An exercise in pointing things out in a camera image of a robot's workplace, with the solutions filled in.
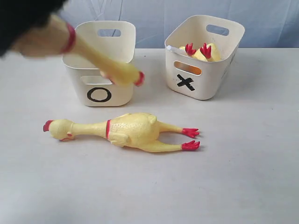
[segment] black sleeve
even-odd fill
[[[67,0],[0,0],[0,56],[32,27],[42,27]]]

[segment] white table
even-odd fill
[[[299,220],[299,49],[239,49],[219,93],[168,89],[164,50],[138,49],[146,84],[119,108],[81,105],[60,58],[0,63],[0,223],[281,224]],[[149,154],[97,137],[58,142],[48,119],[150,112],[198,127],[202,151]],[[183,135],[162,140],[183,143]]]

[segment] white plastic basket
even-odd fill
[[[212,33],[211,28],[227,30],[228,35]],[[204,43],[214,43],[221,54],[221,60],[205,62],[166,50],[167,85],[195,99],[212,98],[227,74],[244,32],[244,26],[237,22],[208,15],[195,15],[185,20],[165,40],[165,47],[170,45],[179,48],[193,42],[193,48],[199,49]],[[178,64],[199,68],[201,73],[179,69]]]
[[[90,21],[76,27],[89,44],[110,58],[130,63],[135,52],[135,26],[125,21]],[[120,33],[120,36],[102,34]],[[79,100],[87,106],[120,106],[130,101],[133,85],[119,87],[104,79],[100,70],[77,55],[64,55],[63,63]]]

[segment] white backdrop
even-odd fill
[[[73,26],[129,21],[136,26],[137,48],[163,48],[166,37],[196,14],[241,23],[246,33],[240,47],[299,47],[299,0],[70,0],[60,13]]]

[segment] black x symbol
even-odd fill
[[[183,85],[186,85],[188,87],[189,90],[191,91],[194,91],[195,89],[193,88],[193,86],[190,85],[191,82],[193,82],[193,80],[191,78],[187,78],[187,79],[184,79],[180,74],[177,75],[178,78],[181,80],[181,82],[179,82],[177,85],[180,87],[180,86],[183,86]]]

